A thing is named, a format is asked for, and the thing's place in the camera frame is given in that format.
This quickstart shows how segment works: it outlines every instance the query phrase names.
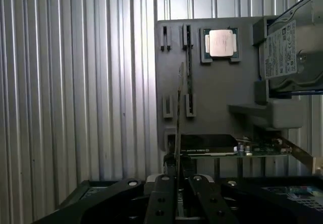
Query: metal ribbed panel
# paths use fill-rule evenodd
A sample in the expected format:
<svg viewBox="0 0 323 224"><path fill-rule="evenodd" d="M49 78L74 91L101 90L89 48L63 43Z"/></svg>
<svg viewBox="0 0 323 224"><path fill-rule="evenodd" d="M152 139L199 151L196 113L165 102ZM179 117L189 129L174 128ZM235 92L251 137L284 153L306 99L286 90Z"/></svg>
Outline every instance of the metal ribbed panel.
<svg viewBox="0 0 323 224"><path fill-rule="evenodd" d="M162 171L156 20L273 15L296 1L0 0L0 222L51 213L84 179ZM302 100L308 117L289 137L321 153L322 98ZM242 163L245 176L260 175L259 159ZM284 164L268 158L267 175L284 175ZM213 165L198 170L213 176ZM221 176L236 166L221 160ZM305 173L292 159L289 172Z"/></svg>

